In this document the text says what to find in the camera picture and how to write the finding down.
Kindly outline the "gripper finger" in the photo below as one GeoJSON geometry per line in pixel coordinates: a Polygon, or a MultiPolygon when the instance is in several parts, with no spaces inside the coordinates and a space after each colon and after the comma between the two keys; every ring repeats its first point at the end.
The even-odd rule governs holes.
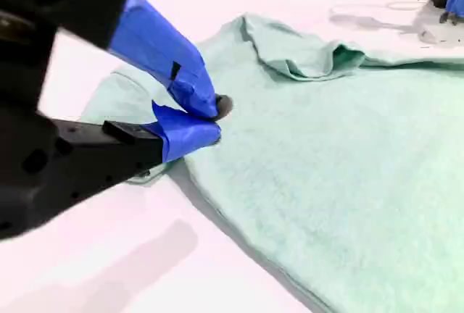
{"type": "Polygon", "coordinates": [[[220,128],[184,111],[152,104],[148,124],[55,120],[54,195],[89,197],[217,142],[220,128]]]}
{"type": "Polygon", "coordinates": [[[197,48],[147,0],[1,0],[1,95],[37,106],[54,37],[66,30],[156,78],[189,114],[224,117],[197,48]]]}

